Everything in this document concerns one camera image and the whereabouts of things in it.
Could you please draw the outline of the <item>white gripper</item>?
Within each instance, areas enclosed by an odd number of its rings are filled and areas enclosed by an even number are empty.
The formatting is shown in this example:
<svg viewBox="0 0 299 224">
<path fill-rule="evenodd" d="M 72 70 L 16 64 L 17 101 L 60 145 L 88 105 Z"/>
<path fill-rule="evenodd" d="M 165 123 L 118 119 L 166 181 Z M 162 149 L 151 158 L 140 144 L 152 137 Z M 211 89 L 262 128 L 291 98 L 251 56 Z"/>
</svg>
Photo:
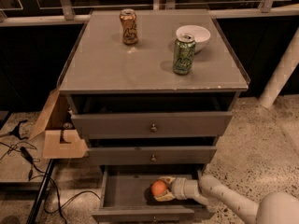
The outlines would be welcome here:
<svg viewBox="0 0 299 224">
<path fill-rule="evenodd" d="M 186 200 L 187 196 L 184 192 L 185 182 L 187 181 L 186 178 L 177 177 L 174 178 L 173 176 L 160 176 L 159 180 L 162 180 L 166 185 L 171 186 L 171 191 L 166 190 L 164 193 L 155 195 L 154 199 L 157 202 L 170 202 L 173 201 L 175 198 L 178 200 Z"/>
</svg>

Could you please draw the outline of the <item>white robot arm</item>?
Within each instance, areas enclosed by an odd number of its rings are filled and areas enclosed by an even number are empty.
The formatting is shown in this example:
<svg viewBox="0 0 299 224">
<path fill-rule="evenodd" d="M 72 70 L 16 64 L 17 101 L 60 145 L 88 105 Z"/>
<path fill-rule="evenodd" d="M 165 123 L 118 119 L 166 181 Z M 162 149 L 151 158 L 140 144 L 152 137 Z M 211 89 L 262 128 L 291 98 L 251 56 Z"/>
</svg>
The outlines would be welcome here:
<svg viewBox="0 0 299 224">
<path fill-rule="evenodd" d="M 256 203 L 223 185 L 212 175 L 198 180 L 161 176 L 150 187 L 157 202 L 192 199 L 203 205 L 224 203 L 246 224 L 299 224 L 299 200 L 272 192 Z"/>
</svg>

